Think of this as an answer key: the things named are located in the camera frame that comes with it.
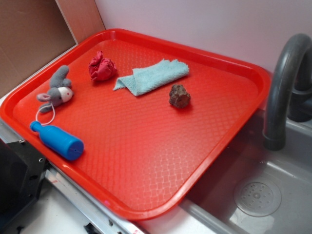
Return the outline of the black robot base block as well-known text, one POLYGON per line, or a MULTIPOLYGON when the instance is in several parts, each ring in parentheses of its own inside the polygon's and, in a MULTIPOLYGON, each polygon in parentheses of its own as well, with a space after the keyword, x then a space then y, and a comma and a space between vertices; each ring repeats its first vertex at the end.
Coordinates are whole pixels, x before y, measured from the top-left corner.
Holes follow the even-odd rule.
POLYGON ((0 216, 17 215, 37 201, 46 158, 28 142, 0 142, 0 216))

